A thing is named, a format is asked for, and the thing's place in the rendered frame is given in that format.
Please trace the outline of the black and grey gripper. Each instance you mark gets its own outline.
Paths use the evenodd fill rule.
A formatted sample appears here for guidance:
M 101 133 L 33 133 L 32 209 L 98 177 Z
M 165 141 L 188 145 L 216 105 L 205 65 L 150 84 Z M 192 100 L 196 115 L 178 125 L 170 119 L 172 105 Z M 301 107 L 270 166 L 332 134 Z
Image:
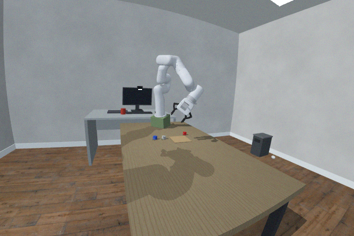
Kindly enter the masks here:
M 189 105 L 188 108 L 186 109 L 186 111 L 183 110 L 182 108 L 180 108 L 180 106 L 183 104 L 183 102 L 186 102 Z M 178 106 L 175 108 L 175 105 L 178 105 Z M 185 118 L 181 121 L 181 123 L 182 123 L 186 119 L 192 118 L 192 115 L 190 112 L 193 109 L 193 107 L 194 107 L 194 103 L 192 101 L 190 101 L 188 98 L 184 98 L 180 103 L 173 104 L 173 111 L 171 112 L 171 115 L 174 113 L 175 110 L 181 111 L 185 115 Z M 187 117 L 188 114 L 190 115 L 190 117 Z

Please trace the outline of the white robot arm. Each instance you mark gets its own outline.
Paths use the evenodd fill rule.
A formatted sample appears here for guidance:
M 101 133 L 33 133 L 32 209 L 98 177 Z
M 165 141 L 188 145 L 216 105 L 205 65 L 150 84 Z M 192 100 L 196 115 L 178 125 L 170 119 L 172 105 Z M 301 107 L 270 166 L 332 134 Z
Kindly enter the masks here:
M 157 118 L 165 117 L 165 99 L 163 94 L 168 93 L 171 85 L 171 76 L 167 74 L 167 69 L 170 66 L 173 66 L 176 73 L 181 78 L 186 90 L 189 95 L 186 97 L 194 104 L 197 104 L 198 98 L 204 92 L 204 89 L 200 85 L 195 85 L 194 81 L 184 66 L 183 62 L 178 56 L 172 55 L 159 55 L 156 58 L 156 63 L 159 65 L 157 73 L 157 83 L 153 89 L 155 96 L 155 110 L 156 114 L 154 115 Z

